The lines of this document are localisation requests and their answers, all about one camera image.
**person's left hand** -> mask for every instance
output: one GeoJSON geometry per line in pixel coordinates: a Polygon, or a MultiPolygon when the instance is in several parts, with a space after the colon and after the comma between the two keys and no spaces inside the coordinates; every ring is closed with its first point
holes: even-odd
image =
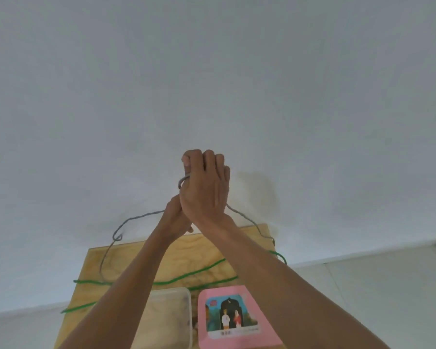
{"type": "Polygon", "coordinates": [[[166,205],[163,215],[154,232],[160,233],[164,240],[172,243],[185,233],[192,233],[191,221],[181,208],[179,195],[174,196],[166,205]]]}

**cartoon couple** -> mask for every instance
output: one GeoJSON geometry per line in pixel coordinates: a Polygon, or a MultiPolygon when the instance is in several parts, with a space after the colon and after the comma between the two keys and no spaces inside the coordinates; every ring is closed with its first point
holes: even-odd
{"type": "MultiPolygon", "coordinates": [[[[221,317],[221,323],[223,324],[223,329],[229,329],[230,318],[228,316],[228,311],[226,309],[223,310],[223,316],[221,317]]],[[[237,310],[234,311],[233,322],[236,324],[236,328],[241,328],[241,316],[239,316],[239,312],[237,310]]]]}

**green cord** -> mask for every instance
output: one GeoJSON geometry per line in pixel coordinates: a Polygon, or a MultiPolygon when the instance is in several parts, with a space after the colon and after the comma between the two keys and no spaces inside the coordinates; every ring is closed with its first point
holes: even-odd
{"type": "MultiPolygon", "coordinates": [[[[284,256],[282,254],[279,254],[278,252],[272,251],[272,250],[268,250],[268,252],[271,253],[271,254],[275,254],[276,256],[279,256],[280,258],[283,259],[284,263],[287,264],[287,261],[286,261],[286,259],[284,258],[284,256]]],[[[173,279],[171,279],[169,281],[154,281],[153,285],[168,285],[168,284],[174,283],[175,281],[179,281],[179,280],[184,279],[186,277],[193,276],[194,274],[198,274],[198,273],[207,271],[207,270],[217,266],[218,264],[220,264],[221,262],[224,262],[224,261],[226,261],[226,258],[222,258],[221,260],[216,261],[214,264],[212,264],[210,266],[207,266],[207,267],[202,268],[200,270],[196,270],[196,271],[193,271],[193,272],[189,272],[189,273],[183,274],[182,276],[173,278],[173,279]]],[[[222,279],[220,281],[212,281],[211,283],[206,283],[206,284],[196,285],[196,286],[193,286],[193,287],[188,287],[188,289],[189,289],[189,291],[200,290],[200,289],[204,289],[206,287],[209,287],[210,285],[226,283],[228,281],[233,281],[233,280],[235,280],[237,278],[238,278],[238,276],[235,276],[235,277],[232,277],[232,278],[227,278],[227,279],[222,279]]],[[[113,285],[112,281],[74,280],[73,282],[76,283],[76,284],[113,285]]],[[[73,307],[73,308],[64,309],[60,313],[61,314],[67,314],[69,312],[73,312],[73,311],[77,311],[77,310],[81,310],[81,309],[87,308],[89,306],[93,306],[96,303],[97,302],[95,301],[95,302],[91,302],[89,304],[84,304],[84,305],[81,305],[81,306],[76,306],[76,307],[73,307]]]]}

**gray string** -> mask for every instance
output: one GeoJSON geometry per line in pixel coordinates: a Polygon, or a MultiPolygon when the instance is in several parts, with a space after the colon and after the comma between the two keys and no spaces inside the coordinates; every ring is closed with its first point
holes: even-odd
{"type": "MultiPolygon", "coordinates": [[[[189,174],[187,174],[185,177],[183,177],[183,178],[180,179],[180,181],[178,182],[178,188],[179,188],[179,189],[181,188],[183,182],[186,181],[186,179],[188,179],[188,178],[189,178],[189,174]]],[[[249,218],[248,216],[246,216],[244,213],[242,213],[242,212],[240,212],[240,211],[238,211],[238,210],[232,208],[229,204],[226,204],[226,207],[227,207],[229,210],[233,211],[234,213],[237,213],[238,215],[240,215],[240,216],[243,217],[244,219],[247,219],[250,223],[252,223],[252,224],[257,228],[258,233],[260,234],[261,237],[263,237],[263,238],[265,238],[265,239],[270,239],[270,240],[273,242],[273,246],[276,245],[276,243],[275,243],[275,239],[273,239],[271,236],[266,236],[266,235],[263,235],[263,234],[262,234],[262,232],[261,232],[261,230],[260,230],[260,228],[258,227],[258,225],[257,225],[256,222],[254,222],[252,219],[250,219],[250,218],[249,218]]],[[[112,237],[111,237],[111,238],[113,239],[113,241],[111,242],[110,246],[108,246],[108,248],[106,249],[105,254],[104,254],[103,257],[102,257],[102,261],[100,262],[99,275],[100,275],[100,278],[102,278],[103,281],[106,282],[106,280],[105,280],[105,278],[104,278],[104,276],[103,276],[103,274],[102,274],[103,262],[105,261],[106,255],[108,254],[108,251],[110,251],[110,248],[111,248],[111,247],[112,247],[112,246],[113,246],[117,241],[121,241],[121,240],[123,239],[123,233],[119,234],[118,236],[116,236],[116,234],[117,234],[118,231],[119,231],[119,230],[124,226],[124,224],[128,223],[129,221],[133,221],[133,220],[135,220],[135,219],[140,219],[140,218],[143,218],[143,217],[147,217],[147,216],[149,216],[149,215],[160,214],[160,213],[163,213],[163,212],[164,212],[164,210],[162,210],[162,211],[156,211],[156,212],[150,212],[150,213],[145,213],[145,214],[143,214],[143,215],[139,215],[139,216],[137,216],[137,217],[130,217],[130,218],[126,219],[124,222],[122,222],[122,224],[121,224],[121,225],[120,225],[120,226],[115,230],[115,232],[113,233],[113,235],[112,235],[112,237]]]]}

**wooden table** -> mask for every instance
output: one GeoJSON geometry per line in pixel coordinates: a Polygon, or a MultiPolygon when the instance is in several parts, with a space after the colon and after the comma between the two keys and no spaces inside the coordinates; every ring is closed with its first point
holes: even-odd
{"type": "MultiPolygon", "coordinates": [[[[259,224],[259,228],[263,235],[270,235],[267,224],[259,224]]],[[[270,239],[263,238],[259,235],[256,227],[241,228],[245,234],[249,235],[252,240],[255,240],[259,245],[267,250],[275,250],[270,239]]],[[[124,271],[131,263],[134,256],[144,246],[144,241],[133,242],[129,244],[115,245],[108,252],[103,266],[104,277],[113,281],[124,271]]],[[[79,279],[98,280],[99,265],[103,255],[107,250],[105,247],[91,248],[87,251],[86,259],[81,269],[79,279]]],[[[165,253],[163,260],[158,269],[155,281],[167,281],[178,277],[184,273],[199,270],[223,258],[221,252],[202,234],[185,235],[176,240],[165,253]]],[[[172,287],[192,287],[204,283],[210,283],[235,276],[233,268],[230,264],[222,262],[216,267],[201,272],[197,275],[181,279],[173,284],[165,286],[153,286],[152,290],[166,289],[172,287]]],[[[230,286],[240,284],[239,279],[227,283],[218,284],[219,286],[230,286]]],[[[108,286],[100,286],[93,284],[77,284],[69,304],[69,308],[84,305],[90,302],[97,301],[107,291],[108,286]]],[[[192,318],[197,321],[197,298],[200,290],[192,291],[192,318]]],[[[92,307],[84,308],[64,315],[63,324],[58,333],[55,349],[64,341],[68,334],[77,326],[92,307]]],[[[198,348],[197,330],[193,331],[193,345],[198,348]]]]}

